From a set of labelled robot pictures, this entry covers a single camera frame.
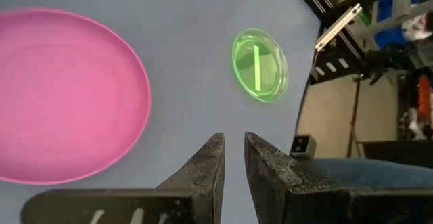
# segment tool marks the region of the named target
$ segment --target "blue jeans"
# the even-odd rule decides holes
[[[307,167],[342,187],[433,187],[433,169],[381,160],[317,159]]]

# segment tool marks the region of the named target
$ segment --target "green translucent dish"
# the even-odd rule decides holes
[[[275,102],[286,92],[286,57],[267,33],[257,29],[242,31],[233,44],[231,59],[239,83],[252,97]]]

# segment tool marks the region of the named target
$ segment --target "pink frisbee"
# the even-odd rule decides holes
[[[96,174],[137,142],[149,79],[133,49],[89,18],[0,14],[0,180],[52,185]]]

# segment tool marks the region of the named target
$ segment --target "blue object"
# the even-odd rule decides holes
[[[393,0],[379,0],[377,22],[392,16],[392,1]],[[412,4],[417,3],[419,3],[419,0],[412,0]],[[405,37],[401,31],[401,26],[379,32],[375,36],[375,41],[380,49],[385,49],[385,46],[390,43],[398,43],[401,45],[406,44]]]

